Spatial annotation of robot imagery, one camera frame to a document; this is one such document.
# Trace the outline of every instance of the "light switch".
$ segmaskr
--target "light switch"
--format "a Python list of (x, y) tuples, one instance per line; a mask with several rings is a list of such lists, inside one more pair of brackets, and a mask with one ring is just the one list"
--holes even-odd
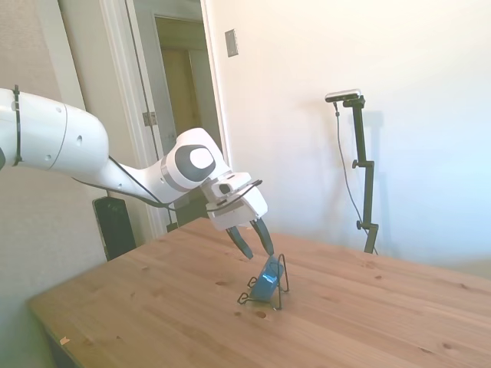
[(239, 49), (237, 48), (237, 38), (236, 30), (231, 29), (225, 32), (225, 41), (227, 43), (227, 52), (229, 53), (229, 58), (239, 54)]

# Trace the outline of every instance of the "gray wall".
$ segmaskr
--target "gray wall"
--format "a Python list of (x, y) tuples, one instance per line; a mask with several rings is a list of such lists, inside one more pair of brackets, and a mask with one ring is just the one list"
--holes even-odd
[[(83, 107), (56, 0), (3, 1), (0, 50), (0, 87)], [(52, 366), (25, 302), (104, 262), (91, 204), (99, 194), (54, 173), (0, 172), (1, 367)]]

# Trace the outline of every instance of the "black clamp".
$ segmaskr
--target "black clamp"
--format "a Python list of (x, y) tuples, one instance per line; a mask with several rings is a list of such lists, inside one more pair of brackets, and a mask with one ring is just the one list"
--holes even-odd
[(17, 120), (17, 151), (15, 152), (15, 161), (13, 166), (17, 166), (18, 163), (22, 162), (21, 156), (21, 111), (18, 104), (18, 97), (21, 92), (18, 90), (18, 85), (15, 85), (15, 88), (12, 90), (14, 92), (15, 99), (15, 117)]

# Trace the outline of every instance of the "blue object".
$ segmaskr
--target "blue object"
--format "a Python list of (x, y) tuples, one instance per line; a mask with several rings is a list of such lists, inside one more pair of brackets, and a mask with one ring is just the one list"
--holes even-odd
[(251, 299), (269, 301), (275, 293), (282, 275), (283, 265), (278, 262), (274, 255), (270, 256), (252, 287)]

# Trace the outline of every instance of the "black wire holder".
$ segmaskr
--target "black wire holder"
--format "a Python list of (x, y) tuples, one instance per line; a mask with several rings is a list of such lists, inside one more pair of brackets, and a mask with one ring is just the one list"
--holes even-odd
[[(255, 301), (255, 302), (259, 302), (259, 303), (269, 303), (275, 311), (280, 311), (281, 309), (283, 309), (282, 294), (288, 293), (290, 291), (290, 284), (288, 282), (288, 272), (286, 271), (285, 255), (282, 253), (278, 256), (278, 264), (277, 264), (278, 268), (277, 268), (276, 274), (279, 275), (279, 266), (280, 266), (281, 260), (283, 260), (283, 268), (285, 269), (286, 289), (284, 289), (282, 287), (282, 279), (280, 277), (278, 277), (278, 287), (277, 287), (278, 288), (278, 306), (275, 306), (275, 304), (272, 302), (272, 298), (269, 301), (263, 301), (261, 299), (251, 298), (250, 295), (247, 293), (240, 294), (239, 299), (237, 299), (237, 303), (243, 305), (243, 304), (247, 303), (248, 301)], [(257, 280), (258, 280), (258, 278), (251, 277), (251, 279), (247, 283), (247, 287), (249, 289), (252, 289), (254, 287), (255, 283), (257, 282)]]

